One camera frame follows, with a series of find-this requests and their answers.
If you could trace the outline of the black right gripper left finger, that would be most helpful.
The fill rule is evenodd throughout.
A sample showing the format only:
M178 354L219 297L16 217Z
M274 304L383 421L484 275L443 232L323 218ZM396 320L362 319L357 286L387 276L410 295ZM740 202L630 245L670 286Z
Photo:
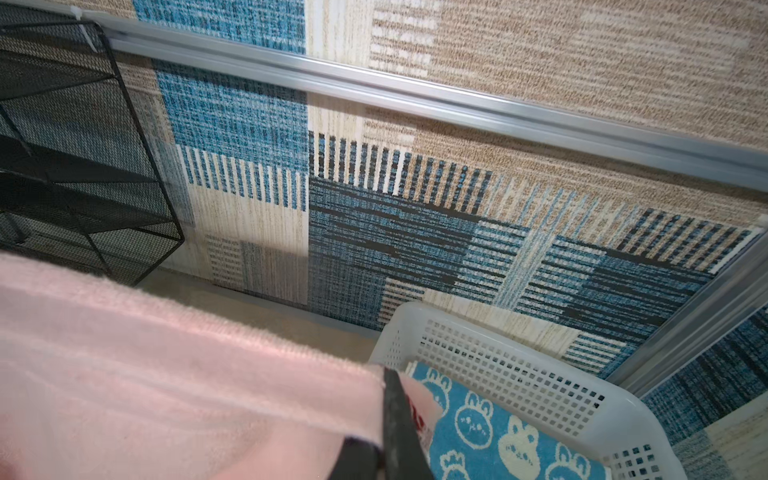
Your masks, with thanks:
M370 442L347 437L327 479L376 480L380 470L380 449Z

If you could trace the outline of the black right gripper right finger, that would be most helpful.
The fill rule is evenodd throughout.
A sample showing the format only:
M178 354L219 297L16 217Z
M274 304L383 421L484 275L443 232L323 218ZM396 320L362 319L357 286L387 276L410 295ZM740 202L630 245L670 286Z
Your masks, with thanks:
M432 480L399 374L384 369L383 465L388 480Z

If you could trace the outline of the blue bunny pattern towel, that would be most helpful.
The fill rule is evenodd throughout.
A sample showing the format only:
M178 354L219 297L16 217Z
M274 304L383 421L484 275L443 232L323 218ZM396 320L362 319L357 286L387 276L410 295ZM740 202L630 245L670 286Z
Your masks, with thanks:
M437 479L610 479L611 470L422 362L405 373L442 408L428 460Z

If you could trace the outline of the pink terry towel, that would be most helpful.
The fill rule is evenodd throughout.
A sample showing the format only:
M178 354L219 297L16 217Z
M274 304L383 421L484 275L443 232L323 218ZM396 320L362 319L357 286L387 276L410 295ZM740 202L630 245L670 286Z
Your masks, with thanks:
M385 368L1 258L5 479L327 479L347 437L385 479ZM427 460L439 407L398 374Z

